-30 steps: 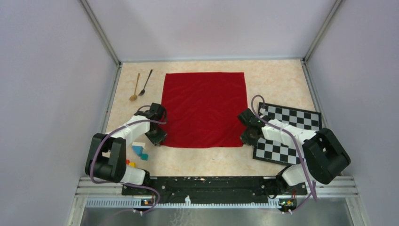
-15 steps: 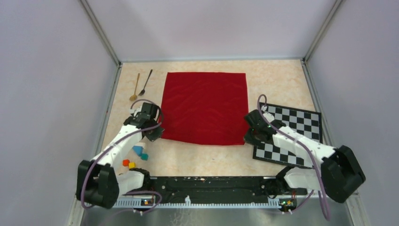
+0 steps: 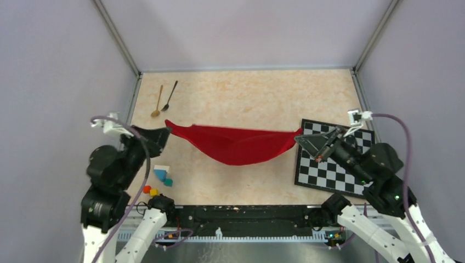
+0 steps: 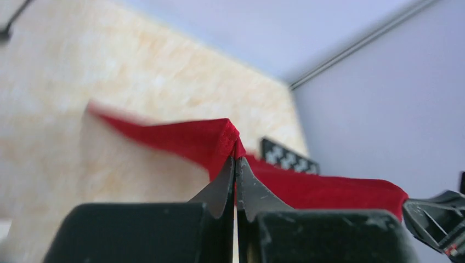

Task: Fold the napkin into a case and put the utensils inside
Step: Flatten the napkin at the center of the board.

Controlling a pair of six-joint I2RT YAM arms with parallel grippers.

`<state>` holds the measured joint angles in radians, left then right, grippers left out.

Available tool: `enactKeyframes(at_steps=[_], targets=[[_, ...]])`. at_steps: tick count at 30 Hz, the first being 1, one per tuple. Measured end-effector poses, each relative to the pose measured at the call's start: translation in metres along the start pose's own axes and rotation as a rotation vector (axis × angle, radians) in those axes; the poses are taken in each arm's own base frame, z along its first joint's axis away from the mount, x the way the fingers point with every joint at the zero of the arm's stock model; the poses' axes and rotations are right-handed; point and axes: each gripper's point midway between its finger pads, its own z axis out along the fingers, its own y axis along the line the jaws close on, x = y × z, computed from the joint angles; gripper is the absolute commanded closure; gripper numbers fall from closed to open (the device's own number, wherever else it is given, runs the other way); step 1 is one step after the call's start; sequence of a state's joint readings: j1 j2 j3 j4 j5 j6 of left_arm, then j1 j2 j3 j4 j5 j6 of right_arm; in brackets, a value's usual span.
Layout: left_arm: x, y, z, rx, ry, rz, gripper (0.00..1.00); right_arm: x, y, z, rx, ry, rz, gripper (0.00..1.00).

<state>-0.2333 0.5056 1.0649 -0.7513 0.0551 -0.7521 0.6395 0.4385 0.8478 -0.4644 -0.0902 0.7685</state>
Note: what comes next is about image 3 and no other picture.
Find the red cloth napkin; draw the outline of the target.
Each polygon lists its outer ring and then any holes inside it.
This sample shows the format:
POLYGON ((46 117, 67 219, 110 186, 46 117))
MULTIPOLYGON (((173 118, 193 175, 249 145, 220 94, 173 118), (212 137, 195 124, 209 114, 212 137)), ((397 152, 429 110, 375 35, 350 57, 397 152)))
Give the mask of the red cloth napkin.
POLYGON ((291 149, 303 129, 275 131, 196 125, 185 127, 165 120, 171 133, 220 163, 243 166, 267 162, 291 149))

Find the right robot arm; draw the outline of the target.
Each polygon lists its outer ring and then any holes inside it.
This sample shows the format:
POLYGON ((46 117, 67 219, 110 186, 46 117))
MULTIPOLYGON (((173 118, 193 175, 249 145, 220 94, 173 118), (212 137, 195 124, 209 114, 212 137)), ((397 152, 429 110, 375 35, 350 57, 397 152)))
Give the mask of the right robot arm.
POLYGON ((333 160, 354 178, 367 183, 363 191, 367 202, 396 231, 391 235, 370 221, 355 205, 340 194, 333 194, 321 205, 325 224, 345 227, 389 262, 452 262, 433 231, 426 224, 416 196, 408 186, 412 157, 411 133, 405 123, 406 159, 387 143, 377 143, 361 153, 348 137, 375 118, 371 111, 348 112, 349 128, 337 126, 320 134, 298 135, 295 142, 316 162, 333 160))

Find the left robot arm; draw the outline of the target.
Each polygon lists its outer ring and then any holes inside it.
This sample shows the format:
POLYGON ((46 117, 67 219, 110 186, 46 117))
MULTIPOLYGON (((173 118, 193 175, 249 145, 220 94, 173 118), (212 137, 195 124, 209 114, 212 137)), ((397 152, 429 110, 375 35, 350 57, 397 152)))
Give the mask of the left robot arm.
POLYGON ((142 186, 151 173, 151 160, 163 152, 171 128, 143 129, 118 120, 117 113, 94 116, 93 128, 119 138, 121 149, 102 145, 89 156, 86 174, 90 188, 81 200, 84 237, 83 262, 142 262, 162 227, 175 222, 174 201, 166 196, 149 200, 149 207, 126 245, 116 251, 121 225, 132 211, 142 190, 132 198, 128 188, 142 166, 146 167, 142 186))

